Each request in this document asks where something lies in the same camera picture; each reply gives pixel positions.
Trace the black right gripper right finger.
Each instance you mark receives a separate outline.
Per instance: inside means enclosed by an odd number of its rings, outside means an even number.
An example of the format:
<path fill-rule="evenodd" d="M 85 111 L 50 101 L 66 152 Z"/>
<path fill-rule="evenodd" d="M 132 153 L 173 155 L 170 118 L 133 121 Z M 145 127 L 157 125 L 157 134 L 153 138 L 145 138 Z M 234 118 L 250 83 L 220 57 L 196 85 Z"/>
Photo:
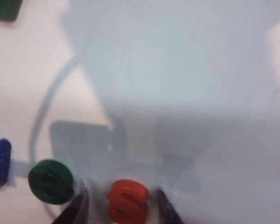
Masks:
<path fill-rule="evenodd" d="M 157 198 L 160 224 L 184 224 L 162 189 L 157 190 Z"/>

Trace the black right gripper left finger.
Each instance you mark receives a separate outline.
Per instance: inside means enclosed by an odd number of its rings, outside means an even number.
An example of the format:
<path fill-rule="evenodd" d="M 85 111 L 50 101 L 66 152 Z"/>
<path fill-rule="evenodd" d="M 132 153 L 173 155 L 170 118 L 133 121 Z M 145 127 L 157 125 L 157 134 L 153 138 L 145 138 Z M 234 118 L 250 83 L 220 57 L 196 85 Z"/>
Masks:
<path fill-rule="evenodd" d="M 89 192 L 84 184 L 80 192 L 52 224 L 86 224 L 88 222 Z"/>

